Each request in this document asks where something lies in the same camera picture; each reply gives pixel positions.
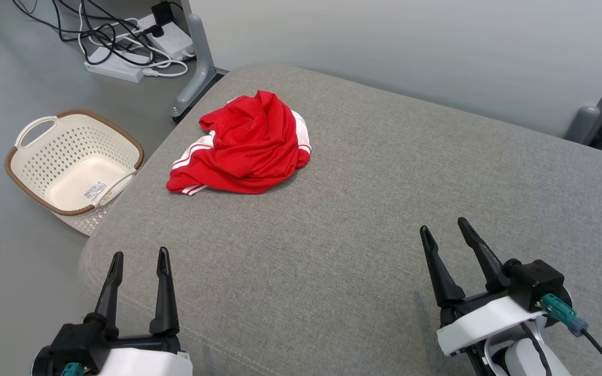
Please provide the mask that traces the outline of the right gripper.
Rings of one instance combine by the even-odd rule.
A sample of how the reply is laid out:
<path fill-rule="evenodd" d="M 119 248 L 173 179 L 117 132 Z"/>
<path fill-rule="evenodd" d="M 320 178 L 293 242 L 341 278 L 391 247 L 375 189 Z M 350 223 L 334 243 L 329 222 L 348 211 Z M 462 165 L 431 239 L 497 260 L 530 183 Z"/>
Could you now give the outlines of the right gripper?
<path fill-rule="evenodd" d="M 542 310 L 535 308 L 530 312 L 504 291 L 509 287 L 509 277 L 503 272 L 503 264 L 468 219 L 459 217 L 458 227 L 466 244 L 473 249 L 485 277 L 487 292 L 470 298 L 465 298 L 465 292 L 445 267 L 428 227 L 420 228 L 433 293 L 436 304 L 441 308 L 441 327 L 437 330 L 437 340 L 444 355 L 458 353 L 462 348 L 492 336 L 504 336 L 504 333 L 526 321 L 533 320 L 539 327 L 544 327 L 547 317 Z"/>

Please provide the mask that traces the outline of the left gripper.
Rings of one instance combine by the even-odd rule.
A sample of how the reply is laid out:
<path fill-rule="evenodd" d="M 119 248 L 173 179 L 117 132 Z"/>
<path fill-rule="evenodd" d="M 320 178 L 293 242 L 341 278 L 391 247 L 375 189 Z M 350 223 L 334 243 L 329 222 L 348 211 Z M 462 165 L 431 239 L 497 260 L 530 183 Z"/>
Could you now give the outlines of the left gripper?
<path fill-rule="evenodd" d="M 166 247 L 158 250 L 158 290 L 155 316 L 149 324 L 154 336 L 125 336 L 119 338 L 115 323 L 119 287 L 123 279 L 123 252 L 113 255 L 97 305 L 88 313 L 84 323 L 97 323 L 111 350 L 98 375 L 192 375 L 193 364 L 189 353 L 181 348 L 175 336 L 180 331 L 178 309 Z"/>

